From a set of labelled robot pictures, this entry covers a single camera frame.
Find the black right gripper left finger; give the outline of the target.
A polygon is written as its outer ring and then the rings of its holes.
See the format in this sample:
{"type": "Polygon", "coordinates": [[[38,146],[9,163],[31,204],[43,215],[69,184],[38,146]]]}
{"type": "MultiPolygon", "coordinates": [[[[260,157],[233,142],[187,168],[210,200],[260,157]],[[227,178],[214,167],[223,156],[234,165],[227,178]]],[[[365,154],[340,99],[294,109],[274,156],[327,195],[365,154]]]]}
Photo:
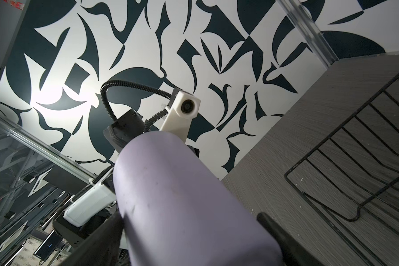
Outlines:
{"type": "Polygon", "coordinates": [[[82,245],[67,257],[62,266],[115,266],[119,258],[124,223],[117,211],[82,245]]]}

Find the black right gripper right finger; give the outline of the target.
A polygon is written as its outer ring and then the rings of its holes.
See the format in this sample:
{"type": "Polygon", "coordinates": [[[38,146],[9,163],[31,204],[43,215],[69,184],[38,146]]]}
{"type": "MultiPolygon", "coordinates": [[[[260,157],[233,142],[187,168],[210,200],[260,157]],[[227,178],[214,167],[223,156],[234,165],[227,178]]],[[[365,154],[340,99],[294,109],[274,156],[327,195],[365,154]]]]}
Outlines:
{"type": "Polygon", "coordinates": [[[265,212],[257,215],[257,221],[279,244],[286,266],[323,266],[320,260],[308,252],[265,212]]]}

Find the lilac cup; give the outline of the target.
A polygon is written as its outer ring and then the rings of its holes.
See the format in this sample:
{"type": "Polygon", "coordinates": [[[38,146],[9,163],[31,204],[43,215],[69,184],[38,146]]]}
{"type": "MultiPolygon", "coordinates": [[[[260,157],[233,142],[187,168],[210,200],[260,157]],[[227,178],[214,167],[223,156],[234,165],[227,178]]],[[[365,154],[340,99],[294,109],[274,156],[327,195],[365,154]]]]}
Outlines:
{"type": "Polygon", "coordinates": [[[276,240],[179,137],[139,135],[114,186],[135,266],[281,266],[276,240]]]}

